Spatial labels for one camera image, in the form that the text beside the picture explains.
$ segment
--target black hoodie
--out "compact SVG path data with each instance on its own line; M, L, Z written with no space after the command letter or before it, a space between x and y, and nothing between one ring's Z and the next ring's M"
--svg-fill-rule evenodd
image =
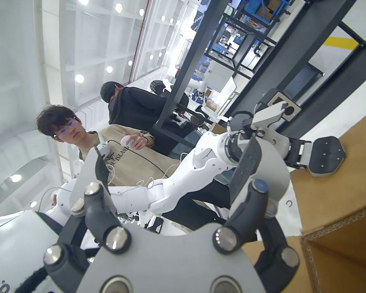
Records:
M168 155L178 142L153 128L166 101L165 98L143 89L125 87L109 102L109 124L119 124L149 132L155 137L155 145L152 149ZM165 122L163 128L181 138L195 130L195 126L191 123L180 128L174 121Z

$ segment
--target silver screw head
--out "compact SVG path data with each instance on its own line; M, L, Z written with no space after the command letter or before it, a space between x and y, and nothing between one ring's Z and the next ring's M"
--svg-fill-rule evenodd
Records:
M227 227L217 229L215 241L218 246L225 251L232 251L237 246L237 237L235 233Z
M296 267L300 262L297 252L291 247L285 247L281 253L282 260L289 267Z
M106 246L110 250L120 250L125 246L127 239L128 235L126 229L118 226L110 230L106 238Z
M213 282L210 293L241 293L241 289L234 279L222 276Z
M84 199L79 198L73 201L72 205L70 206L71 212L78 213L84 209Z
M53 265L60 260L61 254L62 249L60 246L58 245L50 246L43 255L43 261L47 265Z
M96 194L100 190L100 184L96 182L91 182L88 186L85 187L85 194L87 196L91 196L92 194Z
M122 276L115 276L103 287L101 293L132 293L133 289L129 281Z

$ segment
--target young man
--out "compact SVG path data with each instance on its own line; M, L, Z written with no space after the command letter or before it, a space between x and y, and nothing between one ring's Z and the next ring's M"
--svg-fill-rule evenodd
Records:
M75 113L64 106L53 105L42 111L37 118L37 126L41 133L58 142L76 145L84 159L88 151L99 144L98 134L87 133ZM105 162L111 170L113 166L115 171L111 173L113 176L109 177L110 186L136 186L138 181L146 182L149 177L160 179L165 174L169 177L176 169L173 165L179 164L178 160L151 149L154 138L149 133L120 125L109 125L100 133L110 148L110 154ZM134 140L130 148L120 144L125 135L130 135ZM202 190L186 194L173 211L164 213L162 216L192 230L214 221L223 224L224 219L219 218L215 212L197 205L193 200L205 201L229 209L229 199L229 188L213 180Z
M117 82L104 83L100 95L109 104L109 123L149 131L155 137L154 151L177 159L182 152L191 150L153 128L165 106L165 98L137 87L124 87ZM188 137L191 142L196 139L194 144L200 137L191 123L181 128L170 120L164 123L163 128L181 138Z

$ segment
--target hair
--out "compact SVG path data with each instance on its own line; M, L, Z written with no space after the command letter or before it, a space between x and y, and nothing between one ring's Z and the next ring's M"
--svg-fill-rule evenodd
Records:
M47 136L54 137L53 126L64 126L71 118L77 119L76 114L71 109L62 105L52 105L38 115L38 131Z
M124 87L118 82L105 82L100 88L100 96L106 103L109 103L111 97L115 94L115 85L119 88Z

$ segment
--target gray metal plate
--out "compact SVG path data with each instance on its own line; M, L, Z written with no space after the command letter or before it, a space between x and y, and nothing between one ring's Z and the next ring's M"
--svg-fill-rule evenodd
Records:
M88 268L78 293L99 292L113 276L124 276L133 293L208 293L220 276L235 279L244 293L265 289L243 250L222 255L212 243L218 224L208 224L184 236L161 236L127 225L132 243L123 255L101 248Z

